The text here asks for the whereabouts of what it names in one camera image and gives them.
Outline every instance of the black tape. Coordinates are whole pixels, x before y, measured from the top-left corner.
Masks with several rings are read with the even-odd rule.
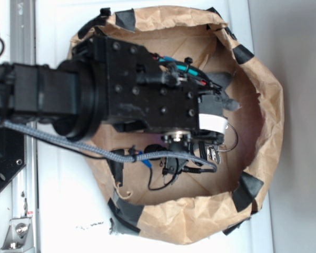
[[[108,206],[117,220],[117,222],[114,223],[113,230],[129,235],[139,235],[141,230],[137,227],[137,223],[142,215],[144,209],[143,205],[133,205],[123,199],[118,199],[118,207],[116,207],[114,202],[110,199]]]
[[[126,29],[128,31],[134,32],[136,27],[135,11],[133,9],[116,12],[116,25]]]
[[[119,216],[119,209],[115,206],[114,202],[110,199],[108,206],[116,219],[111,219],[112,227],[110,228],[111,232],[125,233],[128,235],[138,236],[141,230],[128,223],[121,216]]]
[[[236,58],[236,61],[239,64],[244,64],[254,57],[254,54],[243,45],[239,45],[236,48],[234,48],[233,53]]]
[[[238,212],[247,208],[259,194],[264,183],[252,175],[242,172],[239,186],[233,192],[233,202]]]
[[[208,12],[213,12],[213,13],[215,13],[215,14],[218,14],[219,17],[222,18],[221,15],[220,15],[220,13],[219,13],[214,7],[211,7],[211,8],[209,8],[209,9],[207,9],[206,11],[208,11]]]
[[[100,14],[86,23],[82,28],[78,31],[78,38],[81,40],[84,36],[90,31],[90,29],[94,26],[105,26],[106,20],[111,15],[110,8],[102,8],[100,9]]]
[[[223,230],[222,232],[224,233],[225,236],[228,236],[231,232],[233,232],[233,231],[236,230],[237,228],[240,228],[240,225],[241,225],[243,222],[244,222],[244,220],[241,221],[240,223],[234,225],[234,226],[229,227],[228,229]]]
[[[207,9],[206,11],[208,11],[208,12],[213,12],[213,13],[215,13],[215,14],[218,14],[218,16],[219,16],[220,18],[222,18],[222,16],[220,15],[220,13],[219,13],[214,7],[211,7],[211,8],[209,8],[209,9]],[[231,31],[231,29],[230,29],[229,27],[225,27],[225,31],[226,31],[234,40],[238,40],[238,39],[236,38],[236,36],[234,35],[234,33],[232,33],[232,31]]]
[[[124,149],[118,149],[112,151],[115,154],[125,155]],[[121,162],[115,162],[112,160],[107,160],[107,164],[109,165],[110,171],[114,176],[115,182],[120,182],[120,187],[123,186],[123,169],[124,164]]]

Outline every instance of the white wall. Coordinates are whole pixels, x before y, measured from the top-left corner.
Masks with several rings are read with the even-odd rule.
[[[254,51],[284,88],[271,190],[274,250],[316,252],[316,0],[249,0]]]
[[[10,59],[10,40],[9,40],[9,0],[0,0],[0,37],[5,42],[5,48],[3,55],[0,57],[0,62],[8,61]]]

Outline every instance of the metal bracket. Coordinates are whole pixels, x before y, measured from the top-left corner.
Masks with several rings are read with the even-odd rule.
[[[24,136],[0,128],[0,192],[25,165]]]
[[[35,253],[31,218],[12,219],[1,253]]]

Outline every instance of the mounting hole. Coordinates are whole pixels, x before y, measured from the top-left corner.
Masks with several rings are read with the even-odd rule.
[[[0,173],[0,180],[3,181],[3,182],[6,181],[5,175],[3,175],[2,173]]]

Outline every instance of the black screw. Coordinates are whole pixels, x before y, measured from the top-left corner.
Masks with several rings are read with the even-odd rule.
[[[188,93],[187,93],[187,97],[188,97],[189,99],[192,99],[192,98],[193,98],[193,93],[192,93],[192,92],[188,92]]]
[[[121,49],[121,45],[119,42],[115,41],[114,43],[112,43],[112,48],[116,51]]]
[[[185,58],[185,60],[184,60],[184,63],[186,63],[186,64],[192,64],[193,63],[193,59],[192,58],[190,58],[190,57],[186,57]]]
[[[167,94],[167,89],[161,88],[160,94],[162,94],[163,96],[165,96],[165,95]]]
[[[188,114],[190,117],[194,116],[194,110],[193,109],[189,109]]]
[[[120,84],[115,85],[115,92],[121,93],[123,90],[123,87]]]
[[[130,47],[130,53],[136,54],[136,53],[137,53],[137,47],[131,46],[131,47]]]
[[[161,114],[166,114],[167,113],[167,108],[166,107],[161,107],[160,108],[160,113]]]
[[[134,87],[134,88],[132,88],[132,93],[134,94],[134,95],[139,95],[139,88],[138,87]]]

